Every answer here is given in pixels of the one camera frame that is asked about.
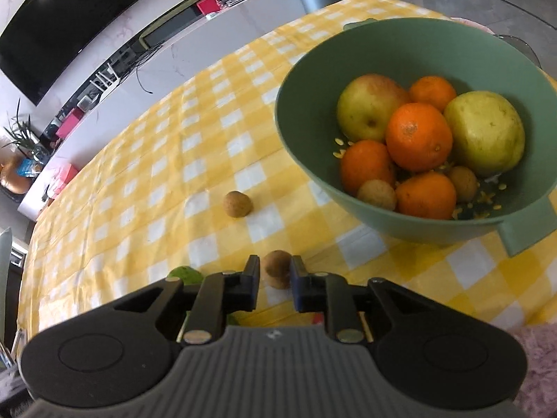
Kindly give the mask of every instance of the pink box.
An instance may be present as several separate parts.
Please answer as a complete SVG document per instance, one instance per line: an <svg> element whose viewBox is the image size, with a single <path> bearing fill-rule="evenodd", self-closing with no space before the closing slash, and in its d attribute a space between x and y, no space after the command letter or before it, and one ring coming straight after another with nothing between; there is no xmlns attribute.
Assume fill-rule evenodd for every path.
<svg viewBox="0 0 557 418"><path fill-rule="evenodd" d="M77 173L79 173L79 170L71 163L68 163L63 167L58 167L58 171L54 176L54 181L48 189L49 197L56 198L60 192L66 188L66 185L68 185L70 181L76 177Z"/></svg>
<svg viewBox="0 0 557 418"><path fill-rule="evenodd" d="M77 116L70 114L66 118L66 120L62 122L62 125L56 131L56 135L62 138L62 140L65 140L66 137L70 135L70 132L76 127L79 121L80 120Z"/></svg>
<svg viewBox="0 0 557 418"><path fill-rule="evenodd" d="M84 114L85 112L81 108L75 107L72 111L68 113L68 116L76 116L77 119L81 119L83 118Z"/></svg>
<svg viewBox="0 0 557 418"><path fill-rule="evenodd" d="M71 163L68 163L64 167L60 167L57 176L60 181L68 185L70 181L77 176L77 173L79 173L79 170Z"/></svg>

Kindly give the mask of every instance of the brown round fruit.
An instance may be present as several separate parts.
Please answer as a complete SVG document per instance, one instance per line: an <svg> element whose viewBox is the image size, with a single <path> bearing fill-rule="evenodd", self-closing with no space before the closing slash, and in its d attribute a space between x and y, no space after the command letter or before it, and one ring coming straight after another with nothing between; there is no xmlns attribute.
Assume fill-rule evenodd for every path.
<svg viewBox="0 0 557 418"><path fill-rule="evenodd" d="M384 180L373 179L364 182L356 198L381 209L395 210L397 207L397 194Z"/></svg>
<svg viewBox="0 0 557 418"><path fill-rule="evenodd" d="M447 177L455 186L457 202L469 203L474 199L478 191L478 180L470 168L454 167L447 173Z"/></svg>
<svg viewBox="0 0 557 418"><path fill-rule="evenodd" d="M261 276L275 289L288 289L290 286L290 253L276 249L261 259Z"/></svg>
<svg viewBox="0 0 557 418"><path fill-rule="evenodd" d="M226 215L233 218L241 218L253 210L253 203L248 195L242 192L228 192L222 202Z"/></svg>

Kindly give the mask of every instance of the white marble wall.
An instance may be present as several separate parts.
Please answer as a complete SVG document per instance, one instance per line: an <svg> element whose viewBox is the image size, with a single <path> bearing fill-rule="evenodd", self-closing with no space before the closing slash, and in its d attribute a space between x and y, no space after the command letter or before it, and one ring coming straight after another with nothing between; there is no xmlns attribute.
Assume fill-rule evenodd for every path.
<svg viewBox="0 0 557 418"><path fill-rule="evenodd" d="M0 0L0 33L25 0ZM140 0L103 30L54 83L35 107L0 71L0 127L8 124L21 97L21 112L31 113L32 122L42 131L79 86L110 55L150 22L183 0ZM3 143L0 135L0 146Z"/></svg>

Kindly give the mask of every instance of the red box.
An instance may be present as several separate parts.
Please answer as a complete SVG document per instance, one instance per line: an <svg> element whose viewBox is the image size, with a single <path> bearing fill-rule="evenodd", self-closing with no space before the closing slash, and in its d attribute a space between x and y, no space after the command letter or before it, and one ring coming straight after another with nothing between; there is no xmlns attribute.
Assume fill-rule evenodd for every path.
<svg viewBox="0 0 557 418"><path fill-rule="evenodd" d="M221 6L218 5L218 0L201 0L197 2L197 7L203 15L218 13L221 10Z"/></svg>

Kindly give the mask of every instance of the metal screw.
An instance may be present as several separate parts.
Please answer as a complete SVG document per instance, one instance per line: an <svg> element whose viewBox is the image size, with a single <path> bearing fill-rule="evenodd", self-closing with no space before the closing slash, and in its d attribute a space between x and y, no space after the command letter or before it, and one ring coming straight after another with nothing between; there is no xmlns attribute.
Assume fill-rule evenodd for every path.
<svg viewBox="0 0 557 418"><path fill-rule="evenodd" d="M274 341L275 339L278 339L282 336L282 332L275 328L274 330L268 332L266 336Z"/></svg>
<svg viewBox="0 0 557 418"><path fill-rule="evenodd" d="M190 330L184 334L184 341L192 345L201 345L209 342L213 336L205 330Z"/></svg>
<svg viewBox="0 0 557 418"><path fill-rule="evenodd" d="M354 328L345 328L336 334L336 339L345 344L356 344L364 339L364 333Z"/></svg>

